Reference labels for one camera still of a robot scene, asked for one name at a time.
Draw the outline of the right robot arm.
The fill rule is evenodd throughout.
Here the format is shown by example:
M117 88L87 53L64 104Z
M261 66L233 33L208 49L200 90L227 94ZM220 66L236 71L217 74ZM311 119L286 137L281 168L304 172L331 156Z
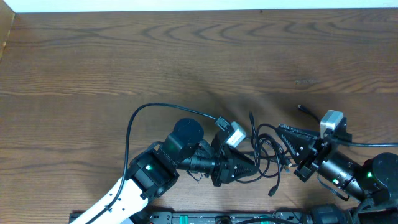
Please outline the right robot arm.
M302 182L318 174L345 192L345 200L360 202L353 212L354 223L366 208L397 206L397 154L381 153L360 165L338 152L340 145L355 145L342 113L332 111L324 116L319 131L280 124L276 133L298 164L294 174Z

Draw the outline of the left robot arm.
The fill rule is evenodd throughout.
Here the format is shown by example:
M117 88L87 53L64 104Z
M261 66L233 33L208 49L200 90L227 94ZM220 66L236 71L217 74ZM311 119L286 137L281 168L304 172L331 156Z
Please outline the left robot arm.
M194 119L179 120L163 142L135 157L112 189L73 223L122 223L161 197L178 180L178 170L209 177L215 187L258 172L254 161L236 149L246 133L223 122L211 143Z

